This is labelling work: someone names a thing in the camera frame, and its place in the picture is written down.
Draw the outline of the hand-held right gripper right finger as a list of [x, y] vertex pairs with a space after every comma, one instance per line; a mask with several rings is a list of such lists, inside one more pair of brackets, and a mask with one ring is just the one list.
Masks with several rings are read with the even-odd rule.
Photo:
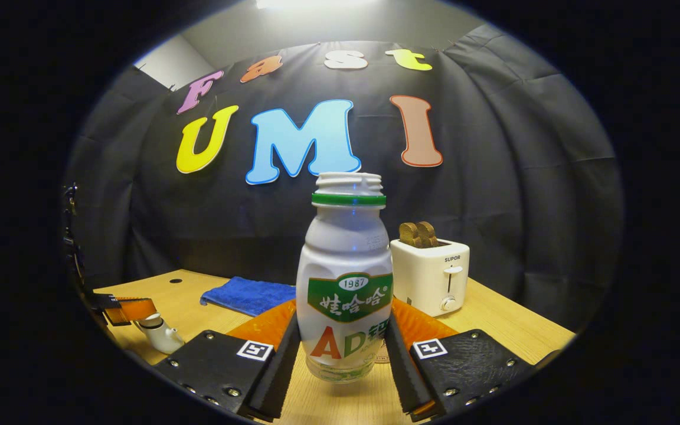
[[485, 331], [454, 331], [399, 299], [385, 342], [400, 404], [413, 421], [473, 409], [536, 369]]

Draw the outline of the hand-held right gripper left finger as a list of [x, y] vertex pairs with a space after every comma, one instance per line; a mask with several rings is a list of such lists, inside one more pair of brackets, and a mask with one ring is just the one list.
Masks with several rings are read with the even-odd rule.
[[228, 334], [204, 330], [154, 371], [205, 403], [246, 418], [280, 418], [299, 349], [295, 300]]

